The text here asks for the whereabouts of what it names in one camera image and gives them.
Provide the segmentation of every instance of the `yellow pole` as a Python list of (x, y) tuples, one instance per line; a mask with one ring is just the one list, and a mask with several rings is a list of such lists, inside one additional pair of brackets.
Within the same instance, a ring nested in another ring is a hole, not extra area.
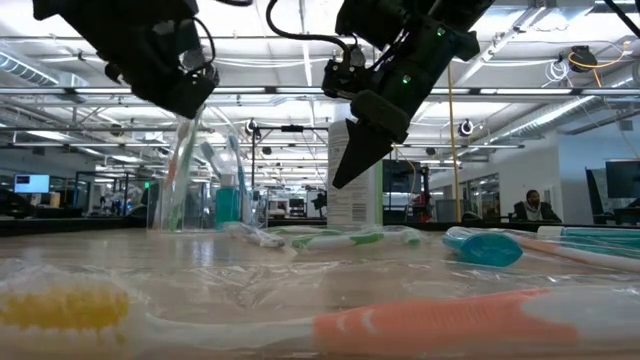
[(448, 68), (449, 75), (449, 131), (451, 133), (451, 154), (453, 154), (453, 180), (455, 181), (454, 191), (456, 195), (456, 220), (462, 221), (460, 211), (460, 184), (458, 184), (458, 152), (456, 150), (456, 138), (453, 126), (453, 71), (451, 64)]

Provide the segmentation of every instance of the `man sitting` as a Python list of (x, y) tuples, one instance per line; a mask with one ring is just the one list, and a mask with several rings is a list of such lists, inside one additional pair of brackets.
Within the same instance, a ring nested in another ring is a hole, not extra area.
[(551, 204), (540, 201), (540, 194), (536, 190), (527, 191), (527, 201), (515, 204), (513, 209), (517, 221), (562, 222), (553, 212)]

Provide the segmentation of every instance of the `ceiling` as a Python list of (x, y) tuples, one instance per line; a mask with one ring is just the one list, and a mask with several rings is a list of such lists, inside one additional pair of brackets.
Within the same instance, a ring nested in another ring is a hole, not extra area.
[[(241, 95), (237, 96), (214, 92), (211, 104), (203, 113), (202, 126), (209, 129), (199, 133), (200, 141), (220, 142), (221, 137), (216, 134), (235, 133), (244, 136), (244, 127), (249, 119), (254, 119), (261, 126), (280, 126), (298, 124), (305, 126), (324, 127), (335, 120), (349, 117), (348, 104), (334, 101), (321, 96), (317, 87), (322, 83), (326, 60), (336, 54), (336, 47), (328, 43), (303, 43), (277, 37), (272, 33), (265, 21), (267, 0), (256, 0), (254, 6), (235, 8), (220, 4), (213, 0), (200, 0), (198, 17), (206, 24), (214, 37), (217, 58), (216, 67), (221, 74), (222, 87), (314, 87), (301, 89), (298, 95)], [(508, 33), (514, 24), (527, 11), (527, 0), (498, 1), (474, 26), (477, 31), (481, 49), (486, 49), (496, 43), (500, 34)], [(580, 5), (589, 1), (565, 1), (563, 4)], [(302, 33), (303, 27), (309, 33), (333, 34), (335, 16), (340, 8), (340, 0), (280, 0), (273, 12), (274, 22), (278, 27), (291, 33)], [(53, 17), (44, 21), (36, 21), (32, 17), (32, 3), (26, 0), (3, 0), (0, 4), (0, 53), (9, 53), (46, 74), (68, 72), (84, 79), (91, 87), (111, 87), (112, 83), (103, 74), (104, 64), (95, 56), (93, 49), (77, 32), (61, 18)], [(637, 14), (630, 14), (633, 21), (639, 22)], [(200, 29), (202, 44), (208, 49), (205, 33)], [(552, 89), (562, 86), (595, 87), (592, 73), (569, 73), (567, 81), (552, 82), (549, 79), (549, 67), (558, 58), (559, 53), (565, 55), (573, 45), (588, 45), (596, 54), (600, 63), (617, 60), (625, 41), (627, 53), (615, 65), (601, 70), (603, 85), (611, 85), (608, 76), (620, 69), (628, 67), (635, 60), (634, 50), (640, 44), (633, 41), (632, 33), (612, 13), (603, 12), (602, 6), (596, 6), (586, 15), (577, 16), (567, 22), (564, 18), (548, 16), (545, 21), (535, 26), (524, 27), (522, 32), (500, 44), (485, 60), (486, 63), (471, 72), (472, 65), (459, 60), (452, 62), (453, 82), (456, 88), (546, 88)], [(373, 56), (373, 49), (367, 44), (361, 45), (369, 58)], [(85, 61), (80, 61), (82, 54)], [(448, 84), (447, 73), (439, 79), (437, 87), (445, 88)], [(0, 86), (33, 87), (32, 83), (0, 71)], [(496, 133), (508, 128), (511, 123), (548, 103), (562, 102), (566, 99), (553, 97), (467, 97), (455, 98), (453, 103), (454, 124), (457, 126), (465, 119), (476, 124), (476, 133), (472, 139)], [(0, 103), (5, 102), (7, 110), (18, 108), (30, 109), (32, 112), (22, 112), (27, 115), (25, 121), (18, 123), (8, 116), (0, 116), (0, 123), (11, 126), (42, 126), (43, 128), (60, 128), (66, 126), (86, 127), (89, 129), (110, 127), (122, 124), (125, 127), (158, 127), (161, 134), (156, 134), (155, 142), (163, 141), (170, 147), (175, 139), (174, 131), (164, 131), (167, 127), (175, 127), (176, 117), (162, 109), (149, 106), (136, 100), (130, 95), (88, 95), (87, 102), (82, 106), (61, 100), (53, 96), (14, 95), (9, 98), (0, 97)], [(417, 112), (412, 121), (407, 143), (410, 144), (448, 144), (450, 143), (450, 112), (446, 96), (431, 97)], [(132, 138), (133, 133), (114, 137), (108, 132), (69, 133), (71, 139), (92, 140), (91, 143), (135, 143), (140, 140)], [(19, 142), (30, 141), (59, 141), (54, 138), (43, 138), (34, 134), (21, 133)], [(326, 159), (323, 147), (309, 149), (304, 141), (321, 144), (326, 133), (314, 135), (308, 133), (305, 138), (299, 134), (283, 134), (272, 132), (264, 144), (297, 143), (296, 149), (274, 148), (273, 154), (266, 156), (259, 153), (263, 160), (272, 159)], [(466, 143), (468, 139), (459, 139)], [(142, 156), (144, 162), (162, 164), (166, 161), (154, 148), (140, 148), (136, 152), (120, 148), (84, 147), (89, 149), (96, 160), (102, 155), (120, 154), (128, 156)], [(424, 147), (405, 148), (404, 155), (414, 160), (448, 159), (446, 152), (441, 151), (435, 157), (428, 157)], [(467, 161), (486, 161), (483, 155), (488, 151), (474, 153), (475, 158)], [(326, 165), (321, 164), (313, 173), (321, 170), (324, 173)], [(281, 174), (268, 172), (265, 177), (284, 178)], [(304, 176), (304, 181), (312, 177)]]

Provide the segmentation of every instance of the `orange toothbrush handle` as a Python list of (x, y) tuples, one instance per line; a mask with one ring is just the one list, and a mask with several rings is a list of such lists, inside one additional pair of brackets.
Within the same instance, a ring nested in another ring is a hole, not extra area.
[(549, 292), (373, 305), (322, 315), (314, 319), (314, 341), (321, 351), (371, 355), (421, 355), (465, 345), (575, 344), (573, 326), (522, 311), (527, 301)]

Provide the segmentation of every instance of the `yellow toothbrush bristles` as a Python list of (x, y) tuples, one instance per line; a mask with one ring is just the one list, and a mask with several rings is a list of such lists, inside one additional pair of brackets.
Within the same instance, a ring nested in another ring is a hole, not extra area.
[(20, 329), (100, 331), (129, 315), (129, 295), (113, 286), (51, 288), (0, 295), (0, 325)]

